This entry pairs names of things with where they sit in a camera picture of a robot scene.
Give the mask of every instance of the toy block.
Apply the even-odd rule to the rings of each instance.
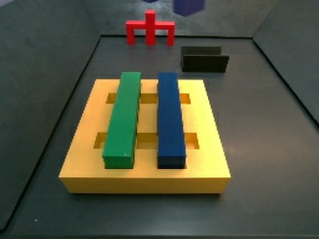
[[[225,73],[230,56],[221,55],[221,53],[221,47],[182,47],[182,71]]]
[[[151,3],[154,3],[154,2],[158,2],[159,0],[142,0],[143,2],[146,2],[146,3],[149,3],[149,4],[151,4]]]
[[[98,79],[66,155],[59,178],[71,193],[222,193],[231,180],[205,82],[179,80],[187,167],[158,168],[158,83],[141,81],[141,111],[134,169],[103,163],[106,126],[119,79]]]
[[[150,25],[150,26],[155,25],[155,16],[157,16],[157,11],[155,10],[146,10],[145,11],[146,25]]]
[[[141,72],[123,72],[103,149],[105,167],[134,168]]]
[[[205,0],[174,0],[174,11],[183,17],[205,9]]]
[[[127,33],[127,44],[135,44],[135,29],[146,30],[146,44],[157,44],[157,30],[167,30],[167,45],[174,46],[175,44],[175,23],[173,21],[157,21],[157,11],[145,11],[145,21],[127,21],[126,22],[126,33]]]
[[[158,167],[185,168],[186,145],[177,73],[159,73]]]

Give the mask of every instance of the table surface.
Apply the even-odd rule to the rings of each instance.
[[[182,73],[182,46],[222,47],[227,72]],[[205,79],[233,180],[221,194],[70,194],[58,176],[97,78]],[[103,37],[3,236],[319,235],[319,134],[250,39]]]

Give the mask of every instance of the green block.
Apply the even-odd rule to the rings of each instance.
[[[141,108],[141,72],[123,72],[103,149],[107,169],[134,168]]]

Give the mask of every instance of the red object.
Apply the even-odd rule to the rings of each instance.
[[[146,21],[127,21],[126,22],[126,33],[127,33],[127,44],[135,44],[135,29],[146,30],[146,45],[157,44],[157,30],[167,30],[167,45],[175,45],[175,22],[174,21],[157,21],[157,10],[145,11]]]

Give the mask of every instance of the blue object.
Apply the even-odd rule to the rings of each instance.
[[[206,0],[174,0],[174,11],[183,17],[205,9]]]
[[[159,73],[158,107],[158,167],[186,167],[186,144],[177,73]]]
[[[146,3],[149,3],[149,4],[151,4],[151,3],[154,3],[154,2],[157,2],[157,1],[159,1],[159,0],[142,0],[143,2],[146,2]]]

